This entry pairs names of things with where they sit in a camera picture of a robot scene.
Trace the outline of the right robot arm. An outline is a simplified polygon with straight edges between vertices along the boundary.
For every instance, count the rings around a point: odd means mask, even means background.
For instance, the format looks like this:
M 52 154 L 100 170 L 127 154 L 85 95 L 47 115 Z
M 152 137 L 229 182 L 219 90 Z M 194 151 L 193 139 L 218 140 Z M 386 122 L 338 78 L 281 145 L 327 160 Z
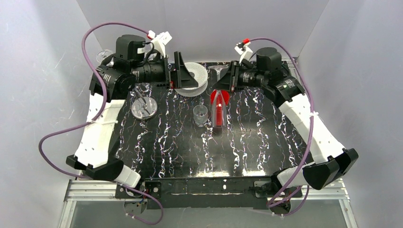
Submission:
M 242 87 L 257 87 L 293 124 L 309 147 L 313 158 L 303 165 L 289 184 L 308 185 L 321 190 L 344 176 L 359 158 L 354 148 L 347 149 L 311 110 L 308 96 L 298 80 L 285 72 L 282 56 L 274 47 L 257 50 L 256 63 L 242 58 L 230 62 L 214 89 L 233 92 Z

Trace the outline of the red wine glass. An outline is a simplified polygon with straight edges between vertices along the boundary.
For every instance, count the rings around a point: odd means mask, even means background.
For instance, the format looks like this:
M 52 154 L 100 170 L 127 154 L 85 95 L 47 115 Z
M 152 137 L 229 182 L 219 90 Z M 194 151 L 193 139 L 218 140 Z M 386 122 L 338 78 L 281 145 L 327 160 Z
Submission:
M 224 90 L 213 90 L 211 99 L 211 123 L 213 127 L 224 127 L 227 125 L 227 104 L 230 95 Z

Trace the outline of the clear champagne flute glass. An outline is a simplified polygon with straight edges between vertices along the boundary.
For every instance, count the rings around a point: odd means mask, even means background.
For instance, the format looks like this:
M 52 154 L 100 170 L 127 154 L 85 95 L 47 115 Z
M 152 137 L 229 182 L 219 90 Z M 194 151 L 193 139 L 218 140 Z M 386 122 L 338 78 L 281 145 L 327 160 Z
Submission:
M 215 73 L 212 77 L 212 93 L 211 98 L 211 123 L 213 128 L 224 128 L 227 127 L 227 103 L 226 97 L 229 95 L 226 91 L 214 88 L 221 78 L 221 71 L 227 69 L 228 66 L 210 66 L 208 69 Z

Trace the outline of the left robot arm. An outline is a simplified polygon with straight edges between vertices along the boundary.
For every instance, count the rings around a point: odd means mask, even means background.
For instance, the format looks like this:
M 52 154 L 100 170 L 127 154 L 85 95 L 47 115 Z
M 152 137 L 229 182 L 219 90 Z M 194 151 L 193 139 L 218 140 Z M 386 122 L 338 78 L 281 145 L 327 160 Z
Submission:
M 165 88 L 192 88 L 198 82 L 185 67 L 180 52 L 174 53 L 174 68 L 168 68 L 165 45 L 172 39 L 168 32 L 150 37 L 152 60 L 144 52 L 145 38 L 122 35 L 116 40 L 113 65 L 103 62 L 95 69 L 90 83 L 89 124 L 78 149 L 66 159 L 68 166 L 101 181 L 115 181 L 131 188 L 141 176 L 109 153 L 109 144 L 118 114 L 127 95 L 138 83 L 155 83 Z

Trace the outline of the clear wine glass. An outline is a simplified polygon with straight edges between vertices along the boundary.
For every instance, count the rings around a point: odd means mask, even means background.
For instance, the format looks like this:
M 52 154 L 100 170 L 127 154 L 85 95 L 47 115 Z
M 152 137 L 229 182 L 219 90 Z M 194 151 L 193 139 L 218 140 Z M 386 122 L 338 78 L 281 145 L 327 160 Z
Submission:
M 199 104 L 193 108 L 193 119 L 198 127 L 203 127 L 208 120 L 208 109 L 206 106 Z

